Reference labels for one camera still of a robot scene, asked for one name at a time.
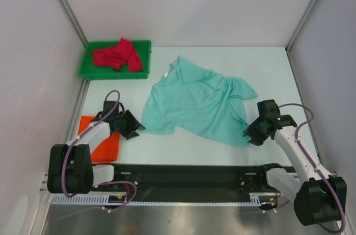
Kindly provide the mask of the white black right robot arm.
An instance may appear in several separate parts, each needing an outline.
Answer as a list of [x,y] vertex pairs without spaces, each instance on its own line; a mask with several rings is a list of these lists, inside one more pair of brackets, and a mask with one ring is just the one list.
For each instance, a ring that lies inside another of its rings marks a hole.
[[292,176],[277,163],[259,167],[256,184],[262,191],[272,188],[292,204],[299,222],[305,226],[340,221],[338,233],[345,228],[347,184],[335,177],[303,146],[301,125],[292,116],[282,115],[280,106],[271,100],[257,103],[259,116],[245,129],[250,143],[261,146],[268,138],[284,151],[297,176]]

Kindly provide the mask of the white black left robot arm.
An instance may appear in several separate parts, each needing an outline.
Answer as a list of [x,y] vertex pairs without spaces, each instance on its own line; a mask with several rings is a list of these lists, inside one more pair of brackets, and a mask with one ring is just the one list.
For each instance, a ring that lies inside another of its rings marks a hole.
[[114,133],[119,133],[128,140],[137,137],[137,131],[144,129],[121,102],[105,101],[103,111],[75,139],[52,146],[48,191],[72,197],[75,194],[87,194],[94,186],[101,184],[113,191],[119,189],[123,184],[122,175],[116,173],[111,164],[94,165],[91,154]]

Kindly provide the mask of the teal t shirt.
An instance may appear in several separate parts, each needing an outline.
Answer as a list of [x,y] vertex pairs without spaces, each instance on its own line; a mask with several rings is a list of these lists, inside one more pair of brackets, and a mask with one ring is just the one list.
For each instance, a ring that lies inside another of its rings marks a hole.
[[242,78],[225,77],[178,57],[152,86],[142,124],[150,134],[172,134],[181,127],[220,143],[247,147],[244,101],[257,96]]

